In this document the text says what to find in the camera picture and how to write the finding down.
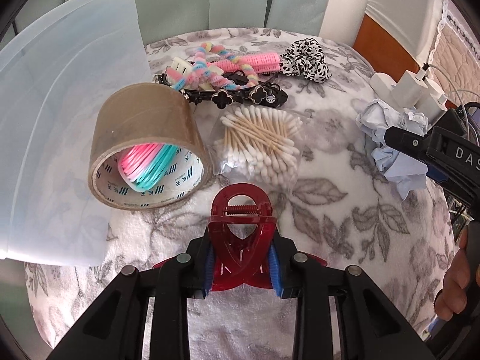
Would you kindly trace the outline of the right hand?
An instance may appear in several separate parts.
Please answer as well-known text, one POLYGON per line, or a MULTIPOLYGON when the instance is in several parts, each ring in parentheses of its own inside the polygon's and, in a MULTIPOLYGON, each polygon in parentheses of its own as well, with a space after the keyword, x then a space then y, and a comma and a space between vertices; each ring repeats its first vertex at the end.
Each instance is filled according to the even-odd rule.
POLYGON ((473 282, 471 277, 473 270, 466 255, 471 227, 472 223, 461 231, 459 250, 443 278, 442 290, 435 298, 434 311, 444 321, 462 312, 467 305, 466 288, 473 282))

